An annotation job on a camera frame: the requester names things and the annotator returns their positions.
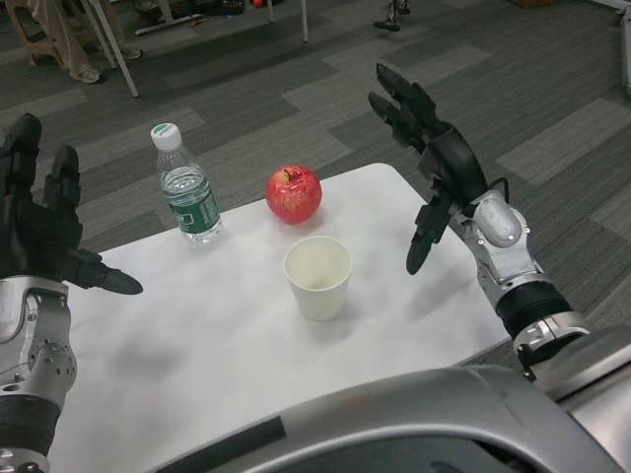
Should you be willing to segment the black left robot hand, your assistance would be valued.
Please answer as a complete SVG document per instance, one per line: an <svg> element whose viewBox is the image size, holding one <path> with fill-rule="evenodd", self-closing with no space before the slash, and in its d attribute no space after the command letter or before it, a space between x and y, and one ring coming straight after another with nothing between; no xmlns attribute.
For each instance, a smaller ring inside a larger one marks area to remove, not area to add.
<svg viewBox="0 0 631 473"><path fill-rule="evenodd" d="M41 131L40 120L25 113L9 127L1 146L1 277L37 276L82 289L142 293L136 279L80 247L81 185L73 147L63 145L57 150L45 179L43 203L34 202Z"/></svg>

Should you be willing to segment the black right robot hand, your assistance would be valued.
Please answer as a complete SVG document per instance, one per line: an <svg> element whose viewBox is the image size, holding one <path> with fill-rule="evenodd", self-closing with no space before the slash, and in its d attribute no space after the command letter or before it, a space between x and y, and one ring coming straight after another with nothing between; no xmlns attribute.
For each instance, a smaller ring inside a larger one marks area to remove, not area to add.
<svg viewBox="0 0 631 473"><path fill-rule="evenodd" d="M419 84L381 63L376 73L388 97L369 93L371 108L391 128L399 145L418 152L418 168L432 183L432 198L416 217L406 257L406 270L414 275L442 239L453 215L470 209L489 185L470 146L452 124L438 117L436 104Z"/></svg>

